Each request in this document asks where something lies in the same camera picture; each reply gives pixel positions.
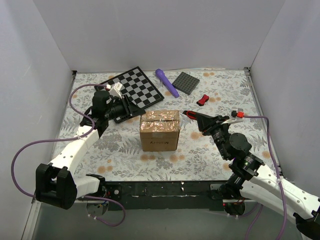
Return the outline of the red black utility knife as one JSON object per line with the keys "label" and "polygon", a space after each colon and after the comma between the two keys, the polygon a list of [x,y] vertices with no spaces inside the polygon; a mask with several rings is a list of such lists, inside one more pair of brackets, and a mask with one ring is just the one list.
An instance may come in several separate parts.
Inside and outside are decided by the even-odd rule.
{"label": "red black utility knife", "polygon": [[183,115],[187,116],[191,120],[197,120],[197,113],[191,110],[185,110],[182,112]]}

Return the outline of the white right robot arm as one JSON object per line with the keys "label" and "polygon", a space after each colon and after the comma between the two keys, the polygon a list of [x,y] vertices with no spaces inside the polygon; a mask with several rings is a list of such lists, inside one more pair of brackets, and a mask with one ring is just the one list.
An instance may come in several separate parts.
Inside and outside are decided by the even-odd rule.
{"label": "white right robot arm", "polygon": [[262,159],[251,153],[252,145],[242,133],[230,133],[229,127],[247,115],[242,109],[231,116],[215,117],[194,111],[184,114],[197,121],[204,136],[211,136],[221,157],[231,161],[231,177],[216,193],[223,198],[239,197],[254,200],[283,215],[283,220],[295,223],[301,234],[312,239],[320,238],[320,198],[312,195],[281,177]]}

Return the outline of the brown taped cardboard box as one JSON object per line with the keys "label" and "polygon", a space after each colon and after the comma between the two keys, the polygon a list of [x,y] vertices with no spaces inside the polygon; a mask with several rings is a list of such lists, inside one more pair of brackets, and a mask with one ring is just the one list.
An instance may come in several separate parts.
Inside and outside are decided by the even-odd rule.
{"label": "brown taped cardboard box", "polygon": [[144,152],[172,152],[180,136],[178,110],[146,111],[140,117],[140,141]]}

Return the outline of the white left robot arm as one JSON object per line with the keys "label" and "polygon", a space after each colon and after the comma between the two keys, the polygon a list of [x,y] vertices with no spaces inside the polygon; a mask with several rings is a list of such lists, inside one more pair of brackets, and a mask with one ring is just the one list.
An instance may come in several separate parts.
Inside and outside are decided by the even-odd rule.
{"label": "white left robot arm", "polygon": [[41,163],[35,171],[35,198],[62,209],[69,209],[76,199],[92,196],[101,200],[106,196],[105,178],[97,174],[76,177],[75,171],[88,150],[109,126],[109,121],[127,120],[145,114],[127,95],[112,96],[97,91],[92,105],[84,112],[77,135],[48,164]]}

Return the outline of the red black knife cap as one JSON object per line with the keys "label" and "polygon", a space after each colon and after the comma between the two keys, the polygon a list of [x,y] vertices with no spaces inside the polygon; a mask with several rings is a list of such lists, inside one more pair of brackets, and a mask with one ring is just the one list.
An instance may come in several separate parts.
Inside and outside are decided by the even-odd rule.
{"label": "red black knife cap", "polygon": [[205,103],[206,103],[209,99],[210,99],[210,97],[209,97],[208,95],[204,94],[204,95],[202,96],[202,98],[196,102],[196,104],[197,104],[198,106],[201,106],[201,107],[202,107],[202,106],[205,105]]}

